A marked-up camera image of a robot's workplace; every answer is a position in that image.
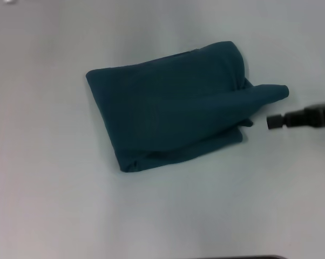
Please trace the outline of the teal t-shirt with beige print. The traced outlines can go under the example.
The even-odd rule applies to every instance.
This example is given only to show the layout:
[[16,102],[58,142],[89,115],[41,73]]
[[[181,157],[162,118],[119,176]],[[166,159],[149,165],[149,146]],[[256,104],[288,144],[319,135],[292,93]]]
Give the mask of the teal t-shirt with beige print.
[[232,42],[122,67],[86,80],[120,170],[139,172],[240,143],[240,127],[289,95],[284,85],[253,86]]

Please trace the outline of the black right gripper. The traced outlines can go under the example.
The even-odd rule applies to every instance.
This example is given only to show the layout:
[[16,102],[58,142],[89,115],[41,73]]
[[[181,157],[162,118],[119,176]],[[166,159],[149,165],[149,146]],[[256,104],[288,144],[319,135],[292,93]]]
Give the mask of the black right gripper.
[[267,126],[270,130],[284,126],[301,127],[306,125],[306,118],[307,125],[310,127],[325,127],[325,103],[311,105],[304,110],[269,116]]

